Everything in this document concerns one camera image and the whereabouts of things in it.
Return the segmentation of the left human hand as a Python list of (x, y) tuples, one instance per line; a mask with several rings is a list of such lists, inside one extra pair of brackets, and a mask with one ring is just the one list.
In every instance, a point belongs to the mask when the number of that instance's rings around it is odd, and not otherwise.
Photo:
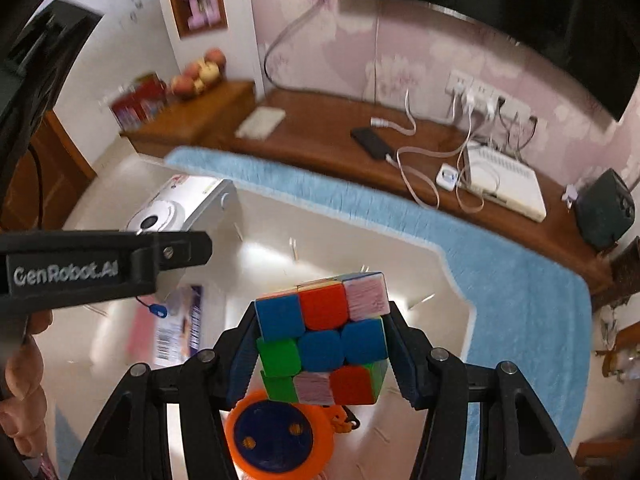
[(11, 395), (1, 402), (1, 428), (17, 451), (27, 457), (40, 456), (47, 449), (47, 399), (41, 385), (43, 358), (34, 336), (44, 332), (52, 321), (51, 310), (32, 314), (24, 342), (6, 363), (6, 385)]

